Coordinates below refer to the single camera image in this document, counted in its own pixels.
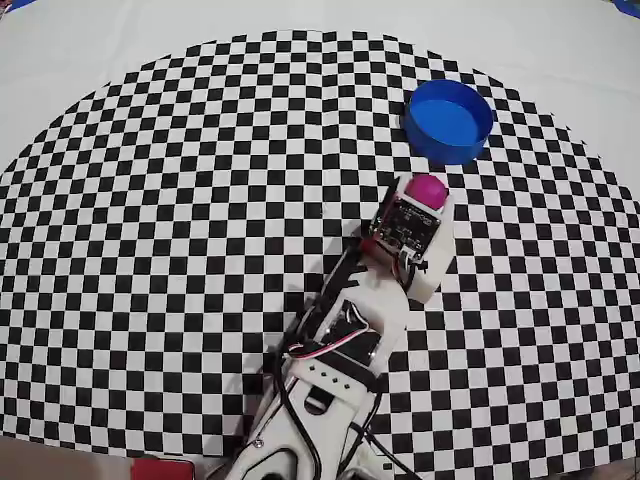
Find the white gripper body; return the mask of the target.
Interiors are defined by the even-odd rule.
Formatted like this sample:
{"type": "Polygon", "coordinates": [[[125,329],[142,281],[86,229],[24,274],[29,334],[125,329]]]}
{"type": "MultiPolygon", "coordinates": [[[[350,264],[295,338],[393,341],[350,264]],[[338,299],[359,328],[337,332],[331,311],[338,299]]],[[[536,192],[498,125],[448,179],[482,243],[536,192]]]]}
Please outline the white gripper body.
{"type": "Polygon", "coordinates": [[[408,283],[408,273],[400,267],[393,267],[392,257],[381,249],[374,249],[370,255],[383,266],[392,280],[400,285],[407,298],[427,304],[441,285],[450,265],[450,253],[442,249],[431,250],[426,256],[426,267],[416,267],[411,286],[408,283]]]}

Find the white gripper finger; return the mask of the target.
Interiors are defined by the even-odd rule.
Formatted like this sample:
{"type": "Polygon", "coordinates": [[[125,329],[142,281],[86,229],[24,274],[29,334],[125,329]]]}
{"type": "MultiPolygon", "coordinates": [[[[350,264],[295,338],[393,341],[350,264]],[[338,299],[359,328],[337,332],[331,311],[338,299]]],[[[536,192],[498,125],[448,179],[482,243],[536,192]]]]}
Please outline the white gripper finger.
{"type": "Polygon", "coordinates": [[[455,253],[454,210],[455,202],[453,197],[448,196],[439,211],[440,226],[433,239],[433,247],[437,253],[442,255],[453,256],[455,253]]]}

